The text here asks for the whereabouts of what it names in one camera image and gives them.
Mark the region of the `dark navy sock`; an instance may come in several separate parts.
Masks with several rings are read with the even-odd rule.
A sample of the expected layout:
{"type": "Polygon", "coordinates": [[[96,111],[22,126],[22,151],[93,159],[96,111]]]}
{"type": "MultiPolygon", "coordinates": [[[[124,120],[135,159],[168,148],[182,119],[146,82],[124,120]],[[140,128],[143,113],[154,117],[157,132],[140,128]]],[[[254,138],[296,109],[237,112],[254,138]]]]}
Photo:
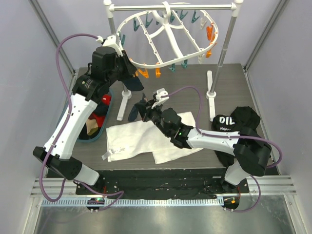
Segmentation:
{"type": "Polygon", "coordinates": [[[132,92],[139,92],[144,89],[142,82],[137,76],[129,76],[128,78],[124,79],[122,83],[128,90],[132,92]]]}
{"type": "MultiPolygon", "coordinates": [[[[145,93],[142,93],[142,98],[141,98],[141,100],[140,100],[138,103],[144,104],[144,103],[146,103],[147,101],[148,101],[148,100],[147,100],[147,98],[146,98],[145,93]]],[[[139,111],[138,111],[136,105],[134,105],[134,106],[132,107],[132,109],[131,109],[129,115],[128,115],[128,119],[127,119],[128,122],[134,122],[134,121],[136,120],[137,116],[138,116],[138,113],[139,113],[139,111]]]]}

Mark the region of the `white round clip hanger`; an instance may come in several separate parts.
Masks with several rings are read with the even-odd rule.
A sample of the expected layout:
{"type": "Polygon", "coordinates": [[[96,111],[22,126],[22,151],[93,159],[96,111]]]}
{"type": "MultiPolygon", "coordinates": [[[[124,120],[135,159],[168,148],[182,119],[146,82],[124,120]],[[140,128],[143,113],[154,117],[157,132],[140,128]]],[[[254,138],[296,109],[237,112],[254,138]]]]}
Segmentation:
{"type": "Polygon", "coordinates": [[[134,30],[137,31],[138,28],[142,28],[145,37],[148,40],[149,45],[153,50],[153,54],[157,59],[156,64],[146,64],[146,63],[138,63],[135,62],[133,59],[130,59],[130,62],[136,66],[137,68],[142,69],[159,69],[165,66],[171,66],[172,70],[174,70],[175,64],[177,62],[182,62],[182,66],[187,66],[187,60],[193,57],[198,57],[198,61],[202,61],[202,57],[205,56],[207,53],[211,52],[211,49],[217,43],[219,29],[216,22],[213,18],[207,13],[209,9],[232,9],[234,8],[231,4],[230,5],[191,5],[185,2],[178,2],[169,4],[168,2],[164,1],[161,5],[141,5],[141,6],[114,6],[111,5],[109,7],[110,12],[114,11],[140,11],[139,13],[133,14],[125,19],[117,28],[117,32],[120,33],[122,27],[128,23],[130,20],[134,21],[134,30]],[[196,16],[196,12],[200,11],[203,15],[204,21],[210,22],[210,26],[208,26],[207,38],[209,44],[205,48],[201,48],[198,46],[196,40],[190,34],[190,31],[186,28],[185,24],[183,23],[184,15],[182,14],[179,16],[177,14],[177,10],[193,10],[194,15],[192,18],[192,23],[196,22],[198,17],[196,16]],[[155,20],[158,22],[160,27],[153,33],[148,33],[147,28],[150,25],[150,22],[147,20],[143,22],[141,20],[142,15],[148,16],[152,14],[155,20]],[[185,33],[186,37],[189,39],[191,44],[195,47],[196,51],[191,54],[183,54],[180,50],[180,47],[176,41],[174,36],[173,30],[181,30],[185,33]],[[159,34],[165,32],[167,35],[167,39],[171,45],[175,58],[168,61],[163,61],[153,39],[158,37],[159,34]]]}

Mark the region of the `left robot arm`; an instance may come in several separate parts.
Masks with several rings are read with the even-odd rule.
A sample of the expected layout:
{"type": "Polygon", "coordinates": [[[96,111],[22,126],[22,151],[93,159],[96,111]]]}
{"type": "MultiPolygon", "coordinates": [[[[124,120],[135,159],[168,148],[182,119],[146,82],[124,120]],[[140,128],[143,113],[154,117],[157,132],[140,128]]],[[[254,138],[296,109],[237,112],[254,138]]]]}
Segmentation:
{"type": "Polygon", "coordinates": [[[92,54],[90,72],[76,80],[67,113],[48,142],[35,147],[34,157],[63,178],[85,183],[92,194],[100,194],[104,183],[99,173],[73,158],[73,148],[86,120],[110,87],[116,81],[134,81],[136,70],[125,50],[118,54],[112,47],[98,47],[92,54]]]}

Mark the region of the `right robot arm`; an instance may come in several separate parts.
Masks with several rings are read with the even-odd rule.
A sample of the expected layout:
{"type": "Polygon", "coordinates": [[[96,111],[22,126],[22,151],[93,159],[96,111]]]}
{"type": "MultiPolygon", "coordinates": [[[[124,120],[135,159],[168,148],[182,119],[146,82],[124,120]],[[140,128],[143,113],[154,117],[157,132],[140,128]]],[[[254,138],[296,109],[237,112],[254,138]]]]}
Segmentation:
{"type": "Polygon", "coordinates": [[[155,100],[136,103],[142,121],[151,121],[170,142],[180,149],[209,149],[235,157],[220,180],[223,191],[230,193],[249,176],[263,176],[272,151],[271,146],[251,129],[238,132],[198,130],[182,122],[173,108],[162,109],[155,100]]]}

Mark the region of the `beige striped sock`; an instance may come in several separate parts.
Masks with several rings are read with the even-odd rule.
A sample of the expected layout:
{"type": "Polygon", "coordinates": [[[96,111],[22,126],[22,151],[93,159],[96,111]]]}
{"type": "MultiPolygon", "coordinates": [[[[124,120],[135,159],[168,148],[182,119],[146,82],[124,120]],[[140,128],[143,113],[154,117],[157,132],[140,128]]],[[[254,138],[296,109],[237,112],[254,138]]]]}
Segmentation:
{"type": "Polygon", "coordinates": [[[86,131],[87,135],[91,136],[98,130],[98,123],[96,119],[87,119],[86,120],[86,131]]]}

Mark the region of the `red santa sock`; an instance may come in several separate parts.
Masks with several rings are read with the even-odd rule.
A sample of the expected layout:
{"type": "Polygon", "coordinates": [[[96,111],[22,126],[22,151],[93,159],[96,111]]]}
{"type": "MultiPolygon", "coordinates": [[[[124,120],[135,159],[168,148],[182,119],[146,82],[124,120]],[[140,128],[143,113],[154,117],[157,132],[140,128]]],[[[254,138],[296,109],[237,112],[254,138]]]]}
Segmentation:
{"type": "Polygon", "coordinates": [[[101,102],[98,104],[96,109],[93,111],[93,116],[95,117],[98,127],[102,127],[108,113],[112,100],[111,95],[104,95],[101,99],[101,102]]]}

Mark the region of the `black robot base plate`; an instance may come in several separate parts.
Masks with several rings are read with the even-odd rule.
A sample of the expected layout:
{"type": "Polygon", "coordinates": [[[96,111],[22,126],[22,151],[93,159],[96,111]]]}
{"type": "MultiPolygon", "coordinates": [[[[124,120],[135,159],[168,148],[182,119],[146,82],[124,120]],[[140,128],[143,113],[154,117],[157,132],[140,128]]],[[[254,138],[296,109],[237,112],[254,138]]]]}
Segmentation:
{"type": "Polygon", "coordinates": [[[247,180],[237,187],[223,183],[224,169],[103,170],[96,192],[123,191],[122,199],[214,199],[220,194],[247,194],[247,180]]]}

